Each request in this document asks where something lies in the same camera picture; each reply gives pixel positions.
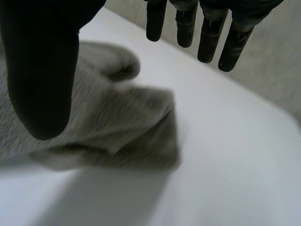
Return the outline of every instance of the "white surface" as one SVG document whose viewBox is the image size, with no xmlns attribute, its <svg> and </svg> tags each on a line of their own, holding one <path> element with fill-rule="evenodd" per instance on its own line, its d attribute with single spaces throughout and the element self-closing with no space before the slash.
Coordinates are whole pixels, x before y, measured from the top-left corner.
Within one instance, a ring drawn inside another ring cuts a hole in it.
<svg viewBox="0 0 301 226">
<path fill-rule="evenodd" d="M 127 46 L 139 83 L 175 91 L 182 164 L 168 175 L 3 162 L 0 226 L 301 225 L 301 135 L 288 115 L 106 9 L 80 36 Z"/>
</svg>

